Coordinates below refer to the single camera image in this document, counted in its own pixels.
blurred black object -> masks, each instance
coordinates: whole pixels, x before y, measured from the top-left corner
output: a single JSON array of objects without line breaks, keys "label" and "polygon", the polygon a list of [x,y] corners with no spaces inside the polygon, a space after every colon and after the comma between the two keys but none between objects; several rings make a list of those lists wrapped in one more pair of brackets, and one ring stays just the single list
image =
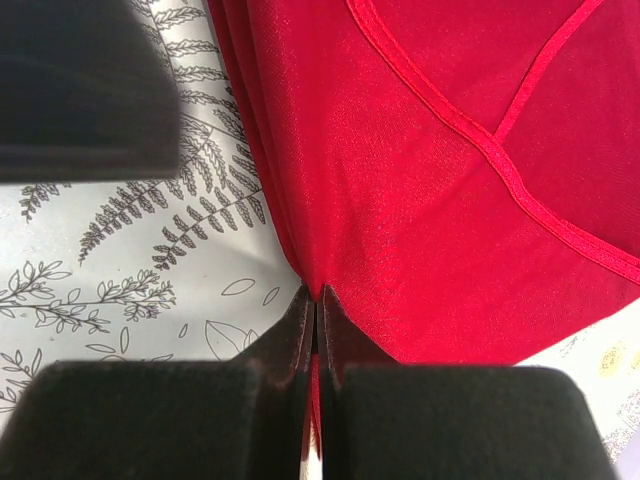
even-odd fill
[{"label": "blurred black object", "polygon": [[4,0],[0,181],[173,175],[176,88],[125,0]]},{"label": "blurred black object", "polygon": [[0,440],[0,479],[298,479],[314,336],[325,479],[615,479],[564,374],[401,366],[305,287],[228,362],[46,368]]}]

red seam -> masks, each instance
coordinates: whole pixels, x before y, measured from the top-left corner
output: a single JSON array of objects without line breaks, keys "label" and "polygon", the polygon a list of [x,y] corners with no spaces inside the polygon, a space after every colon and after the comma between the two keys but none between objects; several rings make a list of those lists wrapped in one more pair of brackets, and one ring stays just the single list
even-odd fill
[{"label": "red seam", "polygon": [[524,105],[536,88],[536,85],[544,75],[551,61],[556,57],[560,49],[567,43],[567,40],[573,33],[589,18],[596,8],[600,6],[603,0],[586,0],[566,22],[551,36],[547,43],[542,47],[540,53],[536,56],[529,71],[516,92],[511,105],[507,109],[507,113],[502,118],[500,125],[495,133],[495,138],[500,143],[504,142],[507,135],[511,131],[514,123],[520,116]]},{"label": "red seam", "polygon": [[640,284],[640,259],[558,219],[527,191],[501,144],[484,127],[452,105],[424,76],[382,22],[371,0],[347,0],[347,5],[364,36],[395,74],[437,118],[483,153],[525,213],[584,257]]}]

red cloth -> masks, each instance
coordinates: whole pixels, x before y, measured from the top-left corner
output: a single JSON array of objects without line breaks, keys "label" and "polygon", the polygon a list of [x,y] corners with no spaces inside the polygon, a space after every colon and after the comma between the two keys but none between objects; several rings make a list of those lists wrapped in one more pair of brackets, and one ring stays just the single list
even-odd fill
[{"label": "red cloth", "polygon": [[287,258],[402,362],[640,296],[636,0],[209,0]]}]

